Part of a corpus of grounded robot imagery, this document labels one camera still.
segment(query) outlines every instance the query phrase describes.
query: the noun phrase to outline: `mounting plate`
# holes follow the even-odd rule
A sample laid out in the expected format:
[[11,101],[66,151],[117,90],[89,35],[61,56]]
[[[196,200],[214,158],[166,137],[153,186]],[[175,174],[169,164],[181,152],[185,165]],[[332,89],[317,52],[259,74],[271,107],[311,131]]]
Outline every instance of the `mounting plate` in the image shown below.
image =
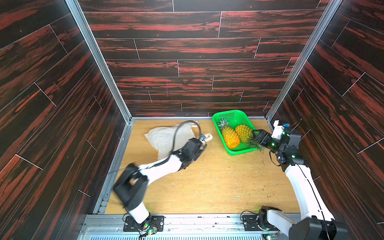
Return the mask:
[[[164,229],[164,216],[161,215],[152,215],[152,222],[149,225],[149,228],[157,227],[158,232],[162,232]],[[138,232],[138,226],[133,217],[127,216],[124,223],[123,232]]]
[[[257,217],[258,217],[257,215],[242,215],[242,219],[244,220],[243,226],[246,232],[250,232],[250,231],[265,232],[265,230],[262,230],[259,227],[257,223]],[[267,231],[278,231],[278,229],[276,227],[272,227]]]

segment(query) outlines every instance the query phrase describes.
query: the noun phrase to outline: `metal vent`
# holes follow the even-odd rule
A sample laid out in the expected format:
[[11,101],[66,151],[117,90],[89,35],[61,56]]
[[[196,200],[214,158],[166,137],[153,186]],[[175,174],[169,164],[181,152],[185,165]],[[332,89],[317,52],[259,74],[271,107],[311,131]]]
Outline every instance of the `metal vent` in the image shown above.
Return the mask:
[[[91,240],[138,240],[138,236],[116,236],[116,235],[92,235]],[[147,236],[146,240],[263,240],[261,234],[245,236],[244,234],[194,234],[192,237],[181,235],[166,236]]]

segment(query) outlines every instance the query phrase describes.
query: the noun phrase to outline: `wooden floor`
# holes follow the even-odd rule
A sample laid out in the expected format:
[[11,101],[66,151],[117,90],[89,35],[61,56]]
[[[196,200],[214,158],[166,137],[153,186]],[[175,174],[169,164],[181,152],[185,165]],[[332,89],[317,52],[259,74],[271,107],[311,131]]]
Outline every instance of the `wooden floor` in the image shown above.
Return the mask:
[[[251,121],[256,129],[270,131],[266,120]],[[140,165],[157,161],[157,154],[144,134],[154,127],[172,126],[180,122],[136,121],[121,168],[132,162]],[[244,210],[258,211],[262,205],[277,207],[287,213],[300,212],[288,178],[280,167],[271,162],[268,151],[229,156],[212,120],[199,121],[199,124],[202,132],[211,133],[214,139],[186,170],[169,174],[147,188],[144,204],[149,212],[240,213]],[[126,213],[114,193],[105,213]]]

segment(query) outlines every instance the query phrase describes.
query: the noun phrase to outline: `aluminum frame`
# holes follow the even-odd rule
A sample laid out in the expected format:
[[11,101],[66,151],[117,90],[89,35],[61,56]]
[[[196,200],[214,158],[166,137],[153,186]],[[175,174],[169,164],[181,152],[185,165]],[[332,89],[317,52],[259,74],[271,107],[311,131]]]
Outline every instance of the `aluminum frame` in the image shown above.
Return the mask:
[[295,66],[293,67],[291,73],[289,74],[283,88],[281,89],[271,109],[268,111],[266,115],[266,120],[268,122],[272,120],[272,117],[276,113],[277,109],[280,107],[289,89],[295,82],[305,62],[307,61],[308,57],[312,53],[320,37],[323,35],[325,28],[328,26],[329,22],[333,18],[333,15],[336,13],[336,10],[340,6],[341,2],[342,0],[331,0],[328,3],[327,7],[325,8],[325,11],[321,15],[315,29],[313,30],[310,38],[308,39],[307,44],[305,45],[303,51],[301,52],[299,59],[297,60]]
[[[248,117],[249,119],[265,119],[264,116]],[[211,120],[212,117],[132,117],[133,121],[148,121],[148,120]]]
[[108,85],[109,90],[112,93],[113,98],[115,99],[119,110],[126,123],[129,123],[132,115],[128,110],[127,105],[125,104],[120,91],[112,77],[111,72],[105,62],[103,55],[101,54],[100,48],[96,42],[95,37],[89,27],[87,19],[84,16],[83,11],[81,10],[80,4],[77,0],[65,0],[68,8],[70,9],[72,16],[80,29],[81,34],[83,35],[85,42],[87,43],[93,57],[95,58],[96,64],[98,65],[101,74],[103,75],[105,82]]
[[119,172],[119,168],[125,153],[125,149],[127,148],[127,145],[128,145],[128,140],[132,132],[133,124],[134,124],[134,121],[131,121],[130,123],[125,124],[124,130],[121,134],[119,145],[116,149],[115,156],[113,157],[111,166],[109,167],[109,170],[108,170],[107,177],[103,182],[103,187],[101,188],[99,197],[96,201],[96,205],[92,211],[93,214],[98,214],[101,208],[102,202],[106,200],[106,198],[109,200],[109,197],[111,196],[112,188],[115,183],[117,174]]
[[[172,237],[179,234],[257,234],[260,232],[246,232],[240,214],[159,214],[165,217],[164,230],[155,237]],[[299,213],[286,214],[290,218],[300,221]],[[91,235],[128,235],[123,233],[123,214],[87,215],[79,233],[78,239],[90,239]]]
[[[280,235],[278,240],[288,240]],[[80,235],[78,240],[264,240],[261,233],[204,233],[204,234],[164,234],[140,238],[138,233]]]

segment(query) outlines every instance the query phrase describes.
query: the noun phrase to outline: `yellow object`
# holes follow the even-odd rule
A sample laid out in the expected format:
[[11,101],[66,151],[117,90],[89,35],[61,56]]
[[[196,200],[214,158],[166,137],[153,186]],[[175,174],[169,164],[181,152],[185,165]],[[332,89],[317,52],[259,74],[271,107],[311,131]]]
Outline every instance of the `yellow object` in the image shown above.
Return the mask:
[[252,128],[246,125],[239,125],[235,128],[236,133],[239,135],[240,141],[249,144],[252,139]]
[[225,144],[229,149],[234,149],[240,145],[240,138],[230,126],[225,125],[221,129],[221,135],[224,138]]

